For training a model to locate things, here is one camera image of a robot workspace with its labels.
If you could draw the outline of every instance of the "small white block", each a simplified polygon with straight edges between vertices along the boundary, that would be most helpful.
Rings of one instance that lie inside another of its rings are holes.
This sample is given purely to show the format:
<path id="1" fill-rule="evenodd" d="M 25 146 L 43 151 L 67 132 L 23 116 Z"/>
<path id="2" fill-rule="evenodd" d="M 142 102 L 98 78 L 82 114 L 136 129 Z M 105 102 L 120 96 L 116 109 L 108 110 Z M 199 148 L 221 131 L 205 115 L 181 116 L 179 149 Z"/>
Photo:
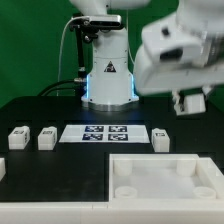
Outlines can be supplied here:
<path id="1" fill-rule="evenodd" d="M 53 150 L 57 142 L 57 128 L 44 128 L 38 136 L 39 150 Z"/>
<path id="2" fill-rule="evenodd" d="M 152 130 L 152 145 L 155 152 L 169 152 L 170 150 L 170 138 L 164 129 Z"/>
<path id="3" fill-rule="evenodd" d="M 187 114 L 204 113 L 206 111 L 203 94 L 195 94 L 184 98 L 184 110 Z"/>
<path id="4" fill-rule="evenodd" d="M 0 181 L 5 176 L 5 159 L 0 158 Z"/>
<path id="5" fill-rule="evenodd" d="M 8 136 L 9 149 L 24 149 L 30 140 L 30 128 L 16 127 Z"/>
<path id="6" fill-rule="evenodd" d="M 180 158 L 177 161 L 177 174 L 183 177 L 195 175 L 197 161 L 192 157 Z"/>

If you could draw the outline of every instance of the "warning label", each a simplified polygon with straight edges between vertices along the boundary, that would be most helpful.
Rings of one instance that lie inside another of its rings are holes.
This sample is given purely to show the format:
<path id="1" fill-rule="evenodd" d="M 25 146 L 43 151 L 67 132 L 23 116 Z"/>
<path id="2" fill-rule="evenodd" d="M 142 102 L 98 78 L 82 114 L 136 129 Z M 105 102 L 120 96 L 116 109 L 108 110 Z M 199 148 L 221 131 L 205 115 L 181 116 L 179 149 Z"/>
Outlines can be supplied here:
<path id="1" fill-rule="evenodd" d="M 104 72 L 116 72 L 116 69 L 114 68 L 112 61 L 109 62 Z"/>

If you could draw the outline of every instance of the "black tabletop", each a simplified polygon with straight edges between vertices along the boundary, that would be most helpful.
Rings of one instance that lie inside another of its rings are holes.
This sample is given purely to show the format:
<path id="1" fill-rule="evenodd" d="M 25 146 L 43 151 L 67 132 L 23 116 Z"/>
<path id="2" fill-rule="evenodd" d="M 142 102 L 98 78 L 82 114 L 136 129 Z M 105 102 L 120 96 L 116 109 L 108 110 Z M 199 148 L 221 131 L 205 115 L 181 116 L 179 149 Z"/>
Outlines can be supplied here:
<path id="1" fill-rule="evenodd" d="M 0 202 L 107 201 L 109 155 L 154 153 L 151 143 L 57 143 L 53 151 L 38 151 L 37 137 L 55 126 L 58 140 L 67 124 L 140 124 L 149 136 L 166 129 L 170 153 L 211 157 L 224 171 L 224 114 L 211 103 L 204 114 L 175 115 L 170 98 L 144 98 L 135 109 L 97 112 L 81 107 L 75 97 L 22 97 L 0 109 L 0 157 L 6 176 L 0 182 Z M 10 151 L 8 135 L 27 125 L 31 140 L 25 150 Z"/>

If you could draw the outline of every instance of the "white block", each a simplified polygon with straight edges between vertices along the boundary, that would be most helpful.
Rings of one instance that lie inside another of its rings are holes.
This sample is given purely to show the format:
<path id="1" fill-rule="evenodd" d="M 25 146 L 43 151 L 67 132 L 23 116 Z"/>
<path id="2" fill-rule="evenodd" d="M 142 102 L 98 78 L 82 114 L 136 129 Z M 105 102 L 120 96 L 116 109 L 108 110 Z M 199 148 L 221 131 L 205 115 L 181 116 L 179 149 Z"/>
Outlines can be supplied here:
<path id="1" fill-rule="evenodd" d="M 0 181 L 5 176 L 5 159 L 0 158 Z"/>
<path id="2" fill-rule="evenodd" d="M 155 152 L 169 152 L 170 150 L 170 138 L 164 129 L 152 130 L 152 145 Z"/>
<path id="3" fill-rule="evenodd" d="M 30 140 L 30 128 L 16 127 L 8 136 L 9 149 L 24 149 Z"/>
<path id="4" fill-rule="evenodd" d="M 184 98 L 184 111 L 187 114 L 204 113 L 206 111 L 203 94 L 195 94 Z"/>
<path id="5" fill-rule="evenodd" d="M 38 136 L 39 150 L 53 150 L 57 142 L 57 128 L 44 128 Z"/>

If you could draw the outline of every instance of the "cable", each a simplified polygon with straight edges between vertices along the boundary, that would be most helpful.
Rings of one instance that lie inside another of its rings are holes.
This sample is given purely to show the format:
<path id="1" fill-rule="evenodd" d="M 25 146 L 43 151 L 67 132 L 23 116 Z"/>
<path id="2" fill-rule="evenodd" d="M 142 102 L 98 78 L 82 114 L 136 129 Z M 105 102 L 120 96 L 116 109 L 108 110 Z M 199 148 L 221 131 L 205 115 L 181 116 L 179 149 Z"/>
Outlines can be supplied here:
<path id="1" fill-rule="evenodd" d="M 52 89 L 55 86 L 59 86 L 59 85 L 67 84 L 67 83 L 74 83 L 74 80 L 69 79 L 69 80 L 64 80 L 64 81 L 53 83 L 52 85 L 50 85 L 50 86 L 46 87 L 44 90 L 42 90 L 37 96 L 42 96 L 43 94 L 45 94 L 47 91 L 49 91 L 50 89 Z"/>
<path id="2" fill-rule="evenodd" d="M 46 92 L 44 94 L 44 96 L 48 96 L 51 92 L 54 92 L 54 91 L 61 91 L 61 90 L 75 90 L 75 88 L 54 88 L 54 89 L 51 89 L 49 90 L 48 92 Z"/>
<path id="3" fill-rule="evenodd" d="M 62 32 L 62 37 L 61 37 L 61 44 L 60 44 L 60 52 L 59 52 L 59 63 L 58 63 L 58 82 L 61 80 L 61 64 L 62 64 L 62 54 L 63 54 L 63 47 L 64 47 L 64 40 L 65 40 L 65 34 L 68 26 L 70 25 L 71 22 L 79 19 L 89 19 L 88 16 L 80 16 L 80 17 L 75 17 L 71 18 L 65 25 L 64 30 Z"/>
<path id="4" fill-rule="evenodd" d="M 128 32 L 128 30 L 129 30 L 129 27 L 128 27 L 128 25 L 129 25 L 129 15 L 128 15 L 128 10 L 126 11 L 127 13 L 126 13 L 126 29 L 127 29 L 127 32 Z M 130 57 L 130 59 L 131 59 L 131 62 L 132 62 L 132 64 L 134 65 L 135 64 L 135 61 L 133 60 L 133 57 L 132 57 L 132 55 L 131 55 L 131 49 L 130 49 L 130 44 L 129 44 L 129 40 L 128 40 L 128 53 L 129 53 L 129 57 Z"/>

